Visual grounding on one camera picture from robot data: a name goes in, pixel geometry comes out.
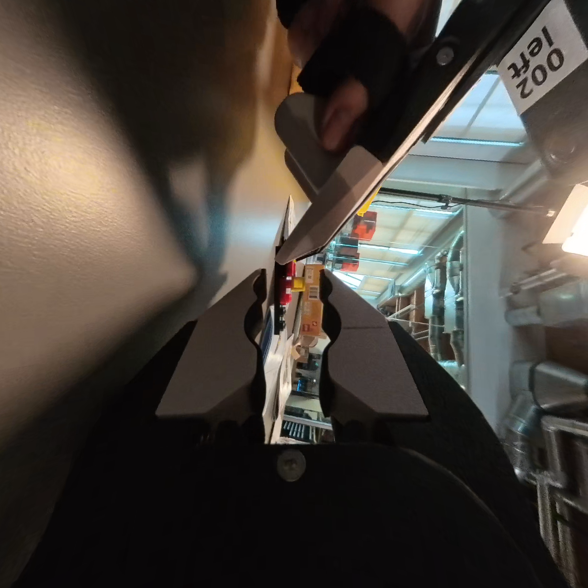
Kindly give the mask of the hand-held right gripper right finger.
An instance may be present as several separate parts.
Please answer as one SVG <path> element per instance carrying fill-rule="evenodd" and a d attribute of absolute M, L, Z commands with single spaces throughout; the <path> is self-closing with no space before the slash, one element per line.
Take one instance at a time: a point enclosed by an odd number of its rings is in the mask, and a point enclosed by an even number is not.
<path fill-rule="evenodd" d="M 325 416 L 366 433 L 389 421 L 426 422 L 429 412 L 385 317 L 328 269 L 319 293 L 329 339 L 319 385 Z"/>

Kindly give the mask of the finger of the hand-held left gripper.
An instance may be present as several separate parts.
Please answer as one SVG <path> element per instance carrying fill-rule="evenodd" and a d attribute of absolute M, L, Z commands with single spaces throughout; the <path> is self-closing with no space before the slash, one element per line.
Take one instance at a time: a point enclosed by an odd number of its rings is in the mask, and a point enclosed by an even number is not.
<path fill-rule="evenodd" d="M 287 96 L 275 113 L 275 130 L 285 149 L 305 165 L 320 151 L 332 156 L 332 175 L 292 229 L 277 254 L 277 262 L 304 259 L 328 245 L 367 200 L 382 162 L 363 146 L 354 145 L 335 154 L 325 151 L 318 137 L 318 122 L 325 101 L 307 93 Z"/>
<path fill-rule="evenodd" d="M 308 199 L 315 199 L 332 175 L 332 156 L 320 151 L 316 158 L 302 165 L 285 149 L 285 165 Z"/>

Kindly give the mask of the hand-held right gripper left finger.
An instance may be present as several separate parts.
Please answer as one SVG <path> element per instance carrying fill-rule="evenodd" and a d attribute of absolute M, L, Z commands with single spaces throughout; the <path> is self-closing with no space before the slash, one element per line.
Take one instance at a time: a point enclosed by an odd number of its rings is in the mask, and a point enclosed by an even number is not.
<path fill-rule="evenodd" d="M 160 419 L 263 422 L 266 380 L 256 338 L 263 327 L 265 269 L 256 269 L 196 321 L 156 409 Z"/>

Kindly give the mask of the black lego plate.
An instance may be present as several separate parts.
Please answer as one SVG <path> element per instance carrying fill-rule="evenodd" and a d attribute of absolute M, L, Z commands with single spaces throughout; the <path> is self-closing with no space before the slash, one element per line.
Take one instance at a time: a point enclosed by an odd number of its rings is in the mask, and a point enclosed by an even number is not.
<path fill-rule="evenodd" d="M 273 334 L 280 335 L 286 328 L 285 313 L 287 302 L 284 303 L 288 294 L 288 276 L 286 266 L 277 262 L 277 253 L 280 247 L 275 248 L 275 262 L 273 273 Z"/>

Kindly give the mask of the lego instruction booklet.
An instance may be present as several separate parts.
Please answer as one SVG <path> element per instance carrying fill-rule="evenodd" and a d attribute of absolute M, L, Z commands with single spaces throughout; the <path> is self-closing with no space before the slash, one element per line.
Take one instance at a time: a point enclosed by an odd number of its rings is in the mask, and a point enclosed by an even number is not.
<path fill-rule="evenodd" d="M 290 196 L 286 204 L 281 228 L 276 237 L 276 247 L 282 248 L 285 240 L 293 229 L 295 216 L 293 214 L 293 200 Z M 267 308 L 261 335 L 261 347 L 263 355 L 263 368 L 266 382 L 266 399 L 262 411 L 263 425 L 265 429 L 265 442 L 269 444 L 275 437 L 274 430 L 282 411 L 282 389 L 285 385 L 285 369 L 288 365 L 291 336 L 288 334 L 286 307 L 286 328 L 280 335 L 273 334 L 273 273 L 275 262 L 275 250 L 271 258 L 273 265 L 271 277 L 268 279 Z"/>

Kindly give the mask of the orange lego box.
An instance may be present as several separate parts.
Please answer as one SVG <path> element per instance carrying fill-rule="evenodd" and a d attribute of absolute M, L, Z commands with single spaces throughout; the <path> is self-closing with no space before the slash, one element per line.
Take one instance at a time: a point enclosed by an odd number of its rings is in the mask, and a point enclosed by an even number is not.
<path fill-rule="evenodd" d="M 320 299 L 320 277 L 324 268 L 322 263 L 305 265 L 305 290 L 300 320 L 300 334 L 303 336 L 319 336 L 322 331 L 323 303 Z"/>

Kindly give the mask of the person's left hand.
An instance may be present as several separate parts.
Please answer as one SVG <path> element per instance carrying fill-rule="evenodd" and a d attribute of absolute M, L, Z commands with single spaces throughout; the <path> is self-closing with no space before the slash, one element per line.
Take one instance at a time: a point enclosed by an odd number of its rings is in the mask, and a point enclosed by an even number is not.
<path fill-rule="evenodd" d="M 442 1 L 276 1 L 302 91 L 327 100 L 323 149 L 339 152 L 435 39 Z"/>

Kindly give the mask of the metal shelf rack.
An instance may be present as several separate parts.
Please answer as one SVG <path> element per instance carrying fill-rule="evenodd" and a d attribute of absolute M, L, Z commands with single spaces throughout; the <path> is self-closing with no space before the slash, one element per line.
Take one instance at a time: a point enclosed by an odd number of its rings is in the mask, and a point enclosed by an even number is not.
<path fill-rule="evenodd" d="M 326 265 L 330 270 L 340 270 L 338 262 L 342 257 L 356 256 L 360 260 L 359 246 L 361 244 L 369 243 L 370 241 L 360 241 L 351 238 L 350 232 L 352 230 L 353 217 L 347 221 L 341 231 L 334 237 L 326 250 Z"/>

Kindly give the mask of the black stand pole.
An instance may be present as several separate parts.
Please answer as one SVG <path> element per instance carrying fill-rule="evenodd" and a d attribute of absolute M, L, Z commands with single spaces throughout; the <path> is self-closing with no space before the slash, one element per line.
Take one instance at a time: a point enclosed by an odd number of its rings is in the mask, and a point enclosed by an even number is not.
<path fill-rule="evenodd" d="M 380 187 L 378 189 L 378 195 L 404 197 L 416 201 L 435 202 L 446 209 L 453 206 L 471 206 L 498 212 L 525 212 L 547 218 L 555 217 L 559 212 L 556 209 L 541 205 L 522 205 L 501 200 L 489 201 L 484 199 L 461 198 L 445 194 L 430 194 L 425 192 L 415 192 L 413 190 L 401 190 L 388 187 Z"/>

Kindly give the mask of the silver ventilation duct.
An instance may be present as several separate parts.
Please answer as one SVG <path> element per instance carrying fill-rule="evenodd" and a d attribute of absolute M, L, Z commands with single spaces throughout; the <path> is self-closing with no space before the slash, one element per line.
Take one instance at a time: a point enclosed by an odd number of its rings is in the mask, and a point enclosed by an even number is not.
<path fill-rule="evenodd" d="M 535 498 L 541 538 L 571 587 L 587 587 L 587 358 L 580 370 L 552 361 L 514 361 L 506 381 L 506 333 L 538 332 L 561 340 L 571 307 L 587 296 L 586 281 L 567 281 L 537 295 L 536 305 L 508 307 L 487 286 L 469 302 L 467 254 L 461 232 L 445 262 L 445 320 L 456 367 L 451 375 L 497 435 L 517 480 Z"/>

